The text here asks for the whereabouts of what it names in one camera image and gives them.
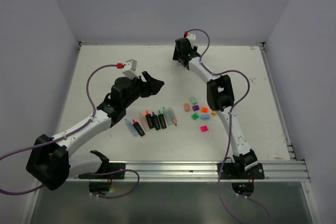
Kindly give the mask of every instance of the colored block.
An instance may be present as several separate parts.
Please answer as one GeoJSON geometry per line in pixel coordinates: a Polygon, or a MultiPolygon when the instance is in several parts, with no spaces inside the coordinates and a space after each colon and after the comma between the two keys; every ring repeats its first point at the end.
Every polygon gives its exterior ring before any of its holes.
{"type": "Polygon", "coordinates": [[[189,106],[189,103],[185,103],[184,104],[184,111],[189,111],[190,110],[190,106],[189,106]]]}
{"type": "Polygon", "coordinates": [[[207,108],[207,107],[202,107],[201,111],[202,111],[203,113],[208,113],[208,108],[207,108]]]}
{"type": "Polygon", "coordinates": [[[193,108],[193,111],[199,110],[199,106],[198,105],[195,105],[192,108],[193,108]]]}
{"type": "Polygon", "coordinates": [[[201,132],[205,132],[208,130],[208,127],[206,125],[199,127],[201,129],[201,132]]]}
{"type": "Polygon", "coordinates": [[[195,105],[197,103],[197,100],[195,97],[190,97],[191,104],[195,105]]]}
{"type": "Polygon", "coordinates": [[[194,120],[196,120],[197,118],[199,118],[199,115],[197,113],[192,114],[191,118],[194,119],[194,120]]]}
{"type": "Polygon", "coordinates": [[[208,119],[210,119],[210,115],[209,114],[203,114],[203,115],[201,115],[201,119],[202,120],[208,120],[208,119]]]}

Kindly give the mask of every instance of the marker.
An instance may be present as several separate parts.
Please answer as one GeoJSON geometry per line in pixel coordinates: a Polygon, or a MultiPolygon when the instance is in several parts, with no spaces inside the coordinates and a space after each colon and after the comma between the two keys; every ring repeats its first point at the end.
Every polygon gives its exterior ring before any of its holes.
{"type": "Polygon", "coordinates": [[[152,116],[151,116],[151,114],[148,112],[148,110],[146,110],[146,120],[147,120],[147,123],[148,123],[149,128],[150,128],[150,129],[154,128],[154,122],[153,122],[152,116]]]}
{"type": "Polygon", "coordinates": [[[159,110],[158,118],[159,118],[159,122],[160,122],[161,128],[162,129],[167,128],[166,121],[165,121],[164,116],[163,116],[163,114],[161,113],[160,110],[159,110]]]}
{"type": "Polygon", "coordinates": [[[159,119],[158,119],[157,115],[154,114],[154,112],[153,112],[153,114],[152,114],[152,118],[153,118],[153,121],[154,121],[155,129],[156,129],[157,131],[160,130],[161,127],[160,127],[159,119]]]}
{"type": "Polygon", "coordinates": [[[172,119],[170,118],[170,115],[169,115],[168,110],[167,110],[165,107],[163,107],[162,112],[163,112],[164,118],[166,118],[166,122],[167,122],[167,124],[168,124],[168,125],[172,125],[173,122],[172,122],[172,119]]]}
{"type": "Polygon", "coordinates": [[[173,108],[169,107],[168,112],[169,112],[170,118],[172,119],[173,124],[175,124],[175,126],[177,126],[177,119],[176,119],[175,113],[173,111],[173,108]]]}
{"type": "Polygon", "coordinates": [[[136,131],[140,136],[143,136],[145,134],[140,124],[134,119],[133,119],[133,127],[136,129],[136,131]]]}
{"type": "Polygon", "coordinates": [[[146,118],[144,117],[143,114],[140,113],[139,115],[139,119],[140,119],[140,122],[142,124],[142,127],[145,129],[145,131],[149,131],[149,126],[147,124],[147,120],[146,118]]]}
{"type": "Polygon", "coordinates": [[[136,131],[136,129],[132,125],[132,122],[128,119],[125,119],[125,123],[126,123],[127,127],[130,129],[130,131],[132,132],[133,136],[137,136],[138,132],[136,131]]]}

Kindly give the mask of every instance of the wall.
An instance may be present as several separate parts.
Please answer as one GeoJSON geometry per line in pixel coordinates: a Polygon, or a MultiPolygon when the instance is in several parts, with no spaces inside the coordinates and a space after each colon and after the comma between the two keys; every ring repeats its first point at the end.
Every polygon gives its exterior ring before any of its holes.
{"type": "Polygon", "coordinates": [[[297,156],[307,162],[325,223],[334,223],[336,0],[291,0],[266,43],[297,156]]]}
{"type": "MultiPolygon", "coordinates": [[[[56,0],[0,0],[0,155],[53,134],[77,42],[56,0]]],[[[0,163],[0,186],[28,189],[29,152],[0,163]]],[[[18,223],[26,196],[0,195],[0,223],[18,223]]]]}
{"type": "Polygon", "coordinates": [[[90,43],[173,44],[197,27],[213,44],[250,45],[266,41],[290,0],[57,1],[77,39],[90,43]]]}

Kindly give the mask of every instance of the white table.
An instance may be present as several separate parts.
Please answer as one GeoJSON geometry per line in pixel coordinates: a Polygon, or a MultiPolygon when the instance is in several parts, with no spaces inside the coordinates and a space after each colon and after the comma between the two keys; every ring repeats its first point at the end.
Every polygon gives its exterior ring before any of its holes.
{"type": "MultiPolygon", "coordinates": [[[[133,137],[123,120],[113,128],[97,135],[77,150],[75,156],[98,150],[114,161],[218,161],[224,156],[227,134],[219,118],[208,121],[191,118],[183,104],[195,96],[198,105],[207,106],[206,85],[191,71],[173,61],[174,46],[82,46],[74,77],[60,123],[66,130],[92,111],[85,93],[88,76],[99,66],[138,61],[137,72],[147,71],[163,80],[161,91],[149,98],[139,98],[127,108],[127,119],[139,119],[146,110],[157,113],[163,106],[172,107],[178,125],[150,130],[144,137],[133,137]],[[200,126],[209,130],[201,133],[200,126]]],[[[286,140],[272,96],[263,59],[258,47],[210,46],[204,56],[214,70],[237,69],[251,81],[247,98],[236,107],[237,117],[247,141],[260,161],[290,160],[286,140]]],[[[110,92],[116,78],[123,76],[117,68],[99,71],[91,80],[90,94],[96,105],[110,92]]],[[[235,100],[246,91],[245,79],[230,74],[235,100]]]]}

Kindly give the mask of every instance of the red cable plug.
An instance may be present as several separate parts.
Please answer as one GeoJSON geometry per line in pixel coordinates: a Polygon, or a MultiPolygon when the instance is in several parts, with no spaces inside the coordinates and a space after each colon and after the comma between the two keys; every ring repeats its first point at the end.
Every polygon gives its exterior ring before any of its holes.
{"type": "Polygon", "coordinates": [[[123,64],[123,63],[118,63],[118,64],[117,64],[117,68],[119,68],[119,69],[120,69],[120,68],[124,68],[124,64],[123,64]]]}

